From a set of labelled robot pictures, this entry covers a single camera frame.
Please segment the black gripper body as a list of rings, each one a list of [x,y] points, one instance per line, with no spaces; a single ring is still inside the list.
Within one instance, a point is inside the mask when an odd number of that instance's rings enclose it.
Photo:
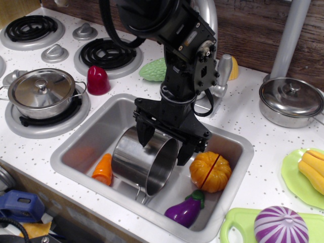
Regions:
[[[182,143],[193,143],[196,153],[206,149],[211,132],[198,121],[190,103],[174,103],[164,98],[136,98],[134,103],[136,122],[142,120]]]

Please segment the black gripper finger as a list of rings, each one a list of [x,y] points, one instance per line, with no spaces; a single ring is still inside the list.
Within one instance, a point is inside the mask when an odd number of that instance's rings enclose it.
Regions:
[[[195,151],[193,143],[182,143],[177,156],[177,166],[184,166]]]
[[[136,124],[139,143],[145,147],[154,135],[155,128],[142,120],[138,120]]]

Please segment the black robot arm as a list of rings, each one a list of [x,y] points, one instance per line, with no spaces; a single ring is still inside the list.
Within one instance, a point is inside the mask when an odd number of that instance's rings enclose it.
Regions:
[[[195,11],[190,1],[116,1],[120,20],[136,38],[121,40],[111,16],[110,2],[99,1],[102,21],[115,44],[135,49],[148,38],[164,46],[166,75],[159,101],[137,98],[134,117],[139,143],[145,146],[156,130],[181,141],[178,165],[203,152],[211,137],[198,121],[197,97],[205,93],[214,104],[211,87],[218,79],[215,32]]]

